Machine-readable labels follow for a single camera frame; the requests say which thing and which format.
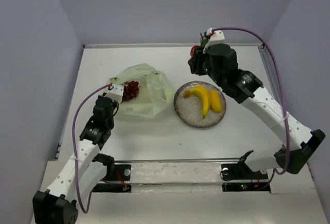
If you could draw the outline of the red fake grape bunch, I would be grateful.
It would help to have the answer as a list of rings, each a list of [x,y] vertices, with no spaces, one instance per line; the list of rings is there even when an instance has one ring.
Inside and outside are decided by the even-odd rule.
[[[139,94],[139,82],[138,81],[129,81],[123,84],[124,93],[122,97],[122,101],[130,101],[135,99]]]

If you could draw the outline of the yellow fake banana bunch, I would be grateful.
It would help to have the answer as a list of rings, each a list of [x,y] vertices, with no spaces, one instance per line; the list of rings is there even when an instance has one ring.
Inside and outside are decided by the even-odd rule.
[[[222,103],[220,95],[217,91],[208,91],[203,86],[197,85],[190,90],[186,90],[183,93],[183,97],[189,98],[192,95],[198,97],[202,101],[202,118],[206,118],[209,110],[211,109],[215,113],[222,111]]]

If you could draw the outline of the light green plastic bag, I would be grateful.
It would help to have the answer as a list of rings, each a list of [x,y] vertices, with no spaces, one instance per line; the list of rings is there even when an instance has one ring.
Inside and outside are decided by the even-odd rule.
[[[139,83],[139,92],[131,100],[119,104],[118,116],[126,120],[152,119],[168,109],[174,98],[174,90],[166,75],[142,63],[124,69],[107,83],[127,85],[128,82]]]

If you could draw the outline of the red fake cherry cluster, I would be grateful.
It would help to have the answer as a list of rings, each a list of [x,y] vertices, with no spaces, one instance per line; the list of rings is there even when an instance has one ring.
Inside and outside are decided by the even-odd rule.
[[[198,45],[194,45],[190,50],[190,57],[193,57],[195,49],[198,48]]]

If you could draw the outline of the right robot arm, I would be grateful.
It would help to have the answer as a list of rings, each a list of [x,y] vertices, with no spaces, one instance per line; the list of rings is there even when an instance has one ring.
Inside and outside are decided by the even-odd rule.
[[[311,130],[284,110],[256,75],[239,69],[237,53],[229,45],[215,44],[207,49],[193,46],[188,64],[191,73],[209,76],[227,96],[257,116],[283,144],[279,149],[252,149],[241,156],[237,172],[242,178],[274,168],[298,174],[325,139],[323,131]]]

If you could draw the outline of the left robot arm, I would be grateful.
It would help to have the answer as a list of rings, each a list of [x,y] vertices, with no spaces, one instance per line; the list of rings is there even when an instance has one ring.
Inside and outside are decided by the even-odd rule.
[[[117,101],[100,95],[79,140],[73,140],[73,154],[45,191],[32,199],[35,223],[76,223],[78,213],[89,209],[83,199],[91,195],[100,180],[114,174],[114,159],[101,153],[114,128]]]

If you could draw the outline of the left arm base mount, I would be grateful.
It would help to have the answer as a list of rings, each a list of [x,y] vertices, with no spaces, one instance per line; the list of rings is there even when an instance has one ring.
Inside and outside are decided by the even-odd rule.
[[[97,184],[95,192],[101,193],[130,193],[131,165],[116,164],[113,174]]]

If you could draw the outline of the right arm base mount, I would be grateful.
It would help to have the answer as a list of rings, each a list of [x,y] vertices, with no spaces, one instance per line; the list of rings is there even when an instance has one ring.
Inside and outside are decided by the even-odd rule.
[[[221,164],[219,173],[223,192],[270,192],[269,177],[260,171],[253,172],[246,165]]]

